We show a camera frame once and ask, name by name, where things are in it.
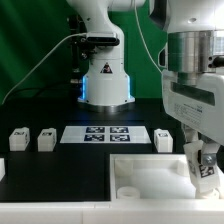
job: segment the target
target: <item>black tabletop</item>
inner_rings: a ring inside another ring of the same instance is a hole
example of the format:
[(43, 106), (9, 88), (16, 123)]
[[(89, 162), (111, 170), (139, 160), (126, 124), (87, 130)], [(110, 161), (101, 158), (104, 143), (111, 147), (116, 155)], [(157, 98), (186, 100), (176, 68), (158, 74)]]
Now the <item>black tabletop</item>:
[[(151, 144), (60, 144), (66, 126), (145, 126)], [(31, 141), (25, 152), (9, 151), (15, 128), (28, 127)], [(44, 128), (57, 130), (54, 152), (38, 152)], [(168, 116), (161, 99), (137, 99), (132, 110), (104, 114), (81, 109), (66, 99), (16, 99), (0, 107), (0, 155), (6, 176), (0, 202), (61, 202), (110, 200), (110, 154), (157, 153), (154, 130), (168, 130), (174, 153), (183, 153), (180, 123)]]

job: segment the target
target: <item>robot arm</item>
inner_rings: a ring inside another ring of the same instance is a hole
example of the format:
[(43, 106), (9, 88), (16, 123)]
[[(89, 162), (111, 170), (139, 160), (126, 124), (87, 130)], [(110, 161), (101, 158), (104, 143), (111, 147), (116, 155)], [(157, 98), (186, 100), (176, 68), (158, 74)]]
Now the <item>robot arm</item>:
[(224, 1), (150, 0), (150, 6), (150, 18), (168, 33), (164, 107), (185, 133), (202, 134), (184, 149), (198, 195), (210, 194), (220, 185), (216, 153), (224, 145)]
[[(133, 0), (67, 0), (82, 17), (87, 37), (83, 44), (94, 44), (89, 71), (83, 77), (83, 95), (79, 102), (98, 112), (126, 109), (134, 102), (129, 76), (124, 71), (124, 34), (113, 24), (108, 11), (134, 9)], [(142, 6), (145, 0), (136, 0)]]

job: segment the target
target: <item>white cable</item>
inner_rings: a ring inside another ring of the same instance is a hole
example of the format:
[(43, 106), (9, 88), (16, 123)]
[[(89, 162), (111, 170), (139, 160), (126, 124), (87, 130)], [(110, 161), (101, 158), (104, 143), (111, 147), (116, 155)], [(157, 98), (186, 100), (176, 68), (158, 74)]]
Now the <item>white cable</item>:
[(43, 62), (62, 44), (64, 43), (67, 39), (71, 38), (71, 37), (76, 37), (76, 36), (85, 36), (86, 33), (80, 33), (80, 34), (72, 34), (69, 35), (67, 37), (65, 37), (63, 40), (61, 40), (57, 45), (55, 45), (55, 47), (33, 68), (30, 70), (30, 72), (27, 73), (27, 75), (25, 75), (25, 77), (18, 82), (4, 97), (3, 101), (2, 101), (2, 105), (5, 103), (5, 101), (7, 100), (7, 98), (9, 97), (9, 95), (18, 87), (20, 86), (25, 80), (27, 80), (30, 75), (41, 65), (43, 64)]
[(147, 47), (147, 45), (146, 45), (145, 38), (144, 38), (144, 36), (143, 36), (143, 34), (142, 34), (142, 30), (141, 30), (141, 27), (140, 27), (140, 24), (139, 24), (139, 19), (138, 19), (138, 12), (137, 12), (137, 7), (136, 7), (136, 0), (134, 0), (134, 4), (135, 4), (135, 18), (136, 18), (136, 23), (137, 23), (137, 26), (138, 26), (139, 34), (140, 34), (140, 36), (141, 36), (141, 38), (142, 38), (142, 43), (143, 43), (143, 45), (144, 45), (144, 47), (145, 47), (145, 50), (146, 50), (146, 52), (147, 52), (147, 54), (148, 54), (148, 56), (149, 56), (149, 59), (152, 61), (152, 63), (155, 65), (155, 67), (157, 68), (157, 70), (158, 70), (159, 73), (161, 74), (161, 70), (159, 69), (159, 67), (158, 67), (158, 65), (155, 63), (155, 61), (153, 60), (153, 58), (152, 58), (152, 56), (151, 56), (151, 54), (150, 54), (150, 52), (149, 52), (149, 50), (148, 50), (148, 47)]

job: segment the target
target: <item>green wall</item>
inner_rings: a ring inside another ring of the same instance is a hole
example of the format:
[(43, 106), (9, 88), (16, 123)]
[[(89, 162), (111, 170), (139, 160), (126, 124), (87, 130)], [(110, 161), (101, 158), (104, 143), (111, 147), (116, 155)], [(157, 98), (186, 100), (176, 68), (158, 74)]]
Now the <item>green wall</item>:
[[(166, 41), (165, 33), (148, 18), (148, 1), (138, 9), (140, 24), (152, 56)], [(66, 0), (0, 1), (0, 101), (61, 39), (69, 35), (66, 18), (74, 13)], [(125, 70), (137, 98), (161, 97), (160, 74), (149, 61), (138, 34), (134, 12), (111, 13), (126, 36)], [(68, 44), (61, 46), (20, 88), (44, 87), (70, 78)]]

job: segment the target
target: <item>small white block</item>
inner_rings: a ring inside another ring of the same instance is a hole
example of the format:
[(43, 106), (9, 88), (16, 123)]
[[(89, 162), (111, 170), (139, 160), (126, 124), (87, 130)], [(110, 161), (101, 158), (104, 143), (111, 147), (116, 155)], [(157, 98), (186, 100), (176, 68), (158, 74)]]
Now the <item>small white block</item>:
[(202, 146), (202, 140), (184, 145), (191, 183), (201, 193), (220, 187), (217, 165), (205, 167), (198, 163), (198, 151), (202, 149)]
[(184, 177), (190, 176), (186, 157), (182, 157), (178, 160), (177, 173)]
[(56, 129), (43, 129), (37, 139), (39, 152), (52, 152), (57, 141)]
[(0, 181), (5, 176), (5, 162), (3, 158), (0, 158)]
[(10, 151), (25, 151), (29, 142), (29, 128), (16, 128), (9, 137)]
[(115, 174), (120, 177), (131, 176), (133, 174), (133, 159), (117, 157), (115, 159)]
[(121, 187), (117, 190), (117, 198), (119, 199), (138, 199), (140, 198), (140, 191), (134, 187)]
[(154, 131), (154, 143), (158, 152), (172, 152), (173, 138), (169, 131), (157, 129)]

